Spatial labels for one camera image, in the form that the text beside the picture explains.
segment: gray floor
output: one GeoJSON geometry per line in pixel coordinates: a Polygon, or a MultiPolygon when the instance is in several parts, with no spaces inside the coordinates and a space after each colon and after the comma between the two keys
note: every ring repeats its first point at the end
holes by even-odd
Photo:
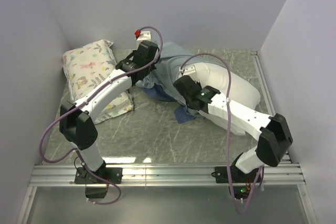
{"type": "MultiPolygon", "coordinates": [[[[119,61],[130,50],[113,51],[119,61]]],[[[192,50],[212,52],[222,56],[230,64],[232,72],[255,86],[261,94],[257,111],[267,113],[257,71],[250,51],[192,50]]],[[[132,87],[135,110],[96,125],[99,136],[97,146],[107,163],[200,163],[225,162],[226,131],[206,119],[196,119],[178,124],[175,102],[161,102],[149,98],[139,88],[132,87]]],[[[69,100],[65,87],[62,101],[69,100]]],[[[249,135],[232,134],[230,161],[241,152],[249,150],[257,142],[249,135]]],[[[71,145],[59,133],[58,125],[52,129],[46,157],[54,159],[63,155],[71,145]]],[[[75,154],[70,154],[61,164],[70,164],[75,154]]]]}

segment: black bracket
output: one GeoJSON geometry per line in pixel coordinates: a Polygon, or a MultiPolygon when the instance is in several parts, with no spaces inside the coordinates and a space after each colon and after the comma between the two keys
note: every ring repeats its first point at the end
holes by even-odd
{"type": "MultiPolygon", "coordinates": [[[[233,188],[234,188],[234,195],[236,199],[246,199],[248,197],[250,190],[251,190],[251,184],[253,183],[258,173],[257,168],[252,170],[250,173],[245,174],[236,167],[236,163],[241,155],[242,153],[238,157],[236,157],[236,159],[233,161],[230,167],[233,183],[234,184],[235,183],[245,184],[245,186],[242,186],[242,185],[235,186],[234,185],[233,188]]],[[[211,176],[216,178],[217,184],[229,183],[229,179],[227,177],[227,166],[216,166],[215,171],[211,173],[211,176]]],[[[261,182],[260,175],[257,178],[257,182],[261,182]]]]}
{"type": "MultiPolygon", "coordinates": [[[[122,178],[122,168],[106,167],[103,170],[104,178],[114,184],[120,184],[122,178]]],[[[88,171],[79,167],[75,176],[75,184],[77,185],[92,185],[92,184],[106,184],[105,182],[92,177],[88,171]]],[[[108,187],[86,187],[85,196],[88,199],[104,199],[107,194],[108,187]]]]}
{"type": "MultiPolygon", "coordinates": [[[[122,177],[122,168],[119,167],[106,167],[104,169],[104,178],[114,184],[120,184],[122,177]]],[[[75,176],[75,184],[106,184],[105,182],[92,177],[88,171],[83,167],[78,167],[75,176]]]]}
{"type": "MultiPolygon", "coordinates": [[[[159,47],[157,44],[151,41],[142,41],[137,50],[132,51],[125,59],[121,60],[115,69],[121,69],[124,72],[130,72],[135,69],[139,69],[151,62],[156,55],[159,47]]],[[[154,64],[141,70],[140,72],[130,75],[132,79],[132,85],[136,82],[143,80],[149,73],[155,69],[154,64]]]]}
{"type": "Polygon", "coordinates": [[[173,85],[185,99],[188,108],[202,110],[207,114],[207,105],[211,103],[212,97],[220,93],[219,90],[210,86],[205,86],[202,89],[201,84],[196,83],[190,76],[182,76],[178,78],[173,85]]]}

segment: pillowcase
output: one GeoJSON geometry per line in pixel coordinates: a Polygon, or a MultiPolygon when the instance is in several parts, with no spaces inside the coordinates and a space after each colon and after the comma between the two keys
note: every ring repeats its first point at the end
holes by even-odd
{"type": "MultiPolygon", "coordinates": [[[[74,102],[86,96],[115,69],[116,59],[108,40],[99,40],[63,54],[63,70],[68,80],[70,98],[74,102]]],[[[111,101],[95,120],[95,124],[133,110],[127,92],[111,101]]]]}

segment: white robotic limb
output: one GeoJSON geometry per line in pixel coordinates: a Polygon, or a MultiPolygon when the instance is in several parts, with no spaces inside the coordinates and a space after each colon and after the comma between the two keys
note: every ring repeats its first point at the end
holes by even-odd
{"type": "Polygon", "coordinates": [[[252,110],[228,99],[211,86],[202,89],[195,68],[188,69],[174,82],[175,88],[186,100],[186,105],[191,109],[228,120],[226,103],[229,102],[232,123],[239,125],[259,141],[256,147],[239,155],[233,166],[244,174],[249,174],[264,164],[277,166],[292,143],[286,119],[280,114],[273,117],[252,110]]]}
{"type": "Polygon", "coordinates": [[[75,107],[85,104],[85,106],[62,119],[59,124],[59,130],[80,152],[87,167],[96,175],[102,173],[106,163],[100,156],[95,144],[98,132],[93,122],[112,100],[133,86],[137,81],[142,80],[154,69],[154,64],[146,68],[143,67],[153,61],[158,49],[157,44],[151,41],[141,42],[138,49],[120,61],[116,65],[116,69],[112,71],[104,82],[99,84],[89,94],[75,103],[67,101],[61,105],[60,115],[63,115],[75,107]],[[120,75],[124,76],[112,82],[112,79],[120,75]]]}

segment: white plastic housing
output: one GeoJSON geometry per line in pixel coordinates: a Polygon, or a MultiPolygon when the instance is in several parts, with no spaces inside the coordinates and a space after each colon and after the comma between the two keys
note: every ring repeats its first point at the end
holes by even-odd
{"type": "MultiPolygon", "coordinates": [[[[112,73],[99,84],[95,89],[93,89],[90,93],[88,93],[85,97],[76,101],[77,105],[82,104],[90,97],[99,87],[104,85],[106,82],[109,82],[112,78],[119,76],[125,73],[124,71],[118,69],[113,70],[112,73]]],[[[93,121],[99,116],[100,112],[111,102],[113,101],[118,95],[122,92],[126,91],[132,86],[132,80],[130,77],[124,76],[117,81],[113,82],[111,85],[104,88],[100,93],[92,99],[87,105],[81,108],[82,111],[88,111],[89,116],[92,118],[93,121]]]]}
{"type": "Polygon", "coordinates": [[[140,33],[140,36],[136,39],[137,48],[139,47],[139,44],[144,40],[152,41],[152,35],[150,31],[142,31],[140,33]]]}

